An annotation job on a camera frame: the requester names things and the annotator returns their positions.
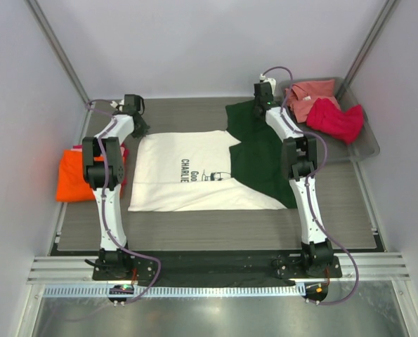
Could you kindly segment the white green raglan t shirt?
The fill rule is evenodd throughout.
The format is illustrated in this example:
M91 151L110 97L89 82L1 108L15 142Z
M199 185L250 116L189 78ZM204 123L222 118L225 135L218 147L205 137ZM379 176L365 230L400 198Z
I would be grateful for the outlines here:
M295 209L280 139L254 102L226 106L224 131L156 133L138 145L128 210Z

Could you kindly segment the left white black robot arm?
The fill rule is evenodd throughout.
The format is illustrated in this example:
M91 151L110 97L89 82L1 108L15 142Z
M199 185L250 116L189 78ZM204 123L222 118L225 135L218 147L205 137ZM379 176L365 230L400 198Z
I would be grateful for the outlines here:
M121 145L129 136L146 136L150 127L143 119L145 101L140 95L126 94L119 102L111 101L110 106L114 112L108 114L107 126L85 137L81 144L84 182L95 197L100 221L98 258L90 265L96 272L110 272L125 280L132 275L133 259L122 225L120 196L125 164Z

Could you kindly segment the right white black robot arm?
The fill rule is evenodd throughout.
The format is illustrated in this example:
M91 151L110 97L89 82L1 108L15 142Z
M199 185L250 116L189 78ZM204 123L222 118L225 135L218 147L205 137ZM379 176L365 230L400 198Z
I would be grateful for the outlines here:
M296 199L301 222L302 273L324 277L334 264L334 252L325 234L318 206L315 175L318 169L316 134L302 131L275 101L275 80L262 77L254 84L255 113L263 117L282 141L281 170Z

